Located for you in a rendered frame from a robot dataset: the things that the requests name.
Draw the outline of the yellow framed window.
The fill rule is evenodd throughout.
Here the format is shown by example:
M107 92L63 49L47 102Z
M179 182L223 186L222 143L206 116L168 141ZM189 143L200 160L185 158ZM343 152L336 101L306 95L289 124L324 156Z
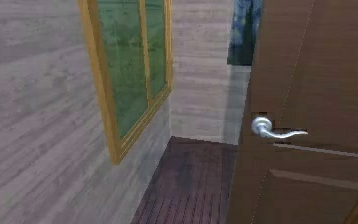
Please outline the yellow framed window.
M118 165L173 89L173 0L77 0L109 157Z

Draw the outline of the brown wooden room door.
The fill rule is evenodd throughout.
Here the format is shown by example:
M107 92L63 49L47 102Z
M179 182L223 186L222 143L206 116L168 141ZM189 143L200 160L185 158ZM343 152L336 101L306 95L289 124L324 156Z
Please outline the brown wooden room door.
M263 0L226 224L358 224L358 0Z

